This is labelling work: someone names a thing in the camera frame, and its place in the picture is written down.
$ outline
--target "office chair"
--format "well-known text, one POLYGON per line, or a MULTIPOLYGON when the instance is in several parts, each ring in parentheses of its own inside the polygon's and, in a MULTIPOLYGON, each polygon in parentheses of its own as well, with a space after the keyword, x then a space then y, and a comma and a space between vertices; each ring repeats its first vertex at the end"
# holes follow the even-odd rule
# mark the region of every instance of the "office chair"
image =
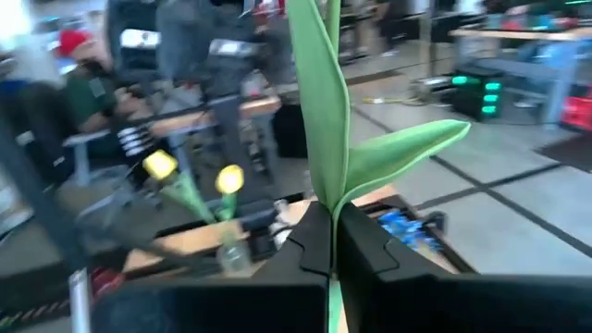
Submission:
POLYGON ((47 83, 34 82, 22 89, 19 100, 19 111, 26 125, 20 125, 18 142, 35 162, 47 191, 55 191, 69 181, 76 174, 80 163, 89 169, 96 167, 96 172, 90 173, 89 180, 111 180, 116 184, 112 194, 82 209, 78 220, 113 205, 104 220, 104 225, 108 226, 118 209, 136 199, 139 194, 143 195, 137 191, 137 186, 130 183, 131 169, 125 165, 123 157, 114 156, 113 159, 94 163, 88 155, 81 155, 80 152, 86 152, 89 142, 106 134, 77 134, 69 122, 67 101, 57 88, 47 83))

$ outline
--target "white tile floor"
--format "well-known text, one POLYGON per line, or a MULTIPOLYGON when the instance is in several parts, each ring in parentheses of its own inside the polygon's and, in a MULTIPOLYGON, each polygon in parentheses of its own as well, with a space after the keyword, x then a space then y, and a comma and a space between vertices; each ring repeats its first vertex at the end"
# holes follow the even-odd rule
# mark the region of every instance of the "white tile floor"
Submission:
MULTIPOLYGON (((443 51, 440 56, 450 56, 449 46, 442 45, 441 49, 443 51)), ((423 75, 421 66, 409 67, 418 63, 418 59, 416 44, 409 43, 401 49, 397 57, 362 62, 345 68, 346 77, 367 71, 407 67, 401 71, 407 78, 414 79, 423 75)), ((436 65, 438 72, 451 69, 449 59, 438 61, 436 65)), ((361 104, 365 96, 401 96, 405 93, 406 81, 403 78, 392 78, 351 87, 351 99, 358 109, 356 112, 364 115, 361 117, 356 112, 351 114, 352 143, 384 134, 385 127, 401 130, 432 120, 463 118, 446 108, 430 105, 413 107, 361 104)), ((489 182, 554 163, 534 153, 532 149, 570 135, 573 134, 565 130, 547 131, 536 126, 474 124, 466 139, 451 146, 440 156, 478 181, 489 182)), ((301 175, 307 168, 306 161, 283 160, 280 166, 285 175, 279 184, 280 192, 289 194, 302 191, 301 175)), ((587 217, 592 215, 592 206, 589 204, 592 190, 589 190, 588 185, 592 188, 592 176, 565 167, 511 183, 496 191, 577 239, 591 244, 592 227, 587 224, 587 217)), ((422 162, 404 174, 395 181, 394 186, 412 204, 421 204, 473 187, 431 160, 422 162)), ((473 194, 425 211, 433 210, 444 211, 450 216, 450 230, 447 235, 450 244, 483 273, 592 275, 592 259, 487 194, 473 194)), ((166 210, 163 214, 176 216, 175 219, 163 219, 161 214, 147 213, 138 208, 138 212, 134 214, 139 214, 142 219, 134 222, 128 218, 129 224, 126 227, 149 237, 152 232, 164 226, 163 220, 174 221, 174 224, 186 222, 187 216, 173 211, 174 209, 166 210)), ((11 241, 11 244, 0 248, 0 274, 6 274, 11 270, 10 267, 12 270, 20 270, 23 266, 41 265, 56 259, 51 245, 35 227, 28 227, 11 241)), ((26 332, 38 331, 68 332, 68 321, 57 321, 26 332)))

